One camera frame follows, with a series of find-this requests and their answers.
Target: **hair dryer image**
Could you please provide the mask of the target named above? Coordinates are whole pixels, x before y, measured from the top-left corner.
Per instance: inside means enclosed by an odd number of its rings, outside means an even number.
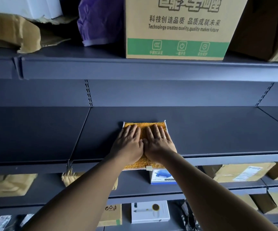
[[[168,177],[171,177],[171,174],[167,170],[164,169],[164,170],[159,170],[158,172],[156,172],[156,176],[168,178]]]
[[[159,212],[160,206],[158,204],[153,204],[151,208],[146,208],[146,209],[136,209],[134,212],[153,212],[153,216],[155,218],[160,217],[160,212]]]

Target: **green stripe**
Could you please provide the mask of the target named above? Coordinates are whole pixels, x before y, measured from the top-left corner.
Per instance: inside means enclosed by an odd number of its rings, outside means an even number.
[[[128,55],[163,55],[222,58],[229,42],[127,39]]]

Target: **hand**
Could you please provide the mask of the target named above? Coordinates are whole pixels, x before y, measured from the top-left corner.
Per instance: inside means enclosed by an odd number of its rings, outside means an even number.
[[[144,139],[144,153],[150,161],[162,164],[165,154],[177,152],[174,143],[167,131],[162,127],[153,125],[154,134],[151,129],[146,128],[148,139]]]
[[[137,125],[123,128],[110,150],[110,156],[117,157],[123,166],[133,164],[143,155],[141,129]]]

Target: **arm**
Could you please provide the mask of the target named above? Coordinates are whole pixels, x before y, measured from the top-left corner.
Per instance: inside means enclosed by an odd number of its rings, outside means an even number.
[[[179,155],[162,127],[153,128],[154,134],[148,128],[148,140],[143,140],[145,155],[171,173],[204,231],[278,231],[263,215]]]
[[[143,154],[136,125],[122,129],[109,155],[65,188],[24,225],[24,231],[95,231],[123,168]]]

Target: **forearm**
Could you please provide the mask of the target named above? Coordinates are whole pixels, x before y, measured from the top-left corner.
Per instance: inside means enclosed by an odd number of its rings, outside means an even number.
[[[107,157],[46,204],[25,231],[95,231],[124,165]]]
[[[278,230],[229,190],[189,164],[175,152],[164,153],[162,164],[182,189],[205,231]]]

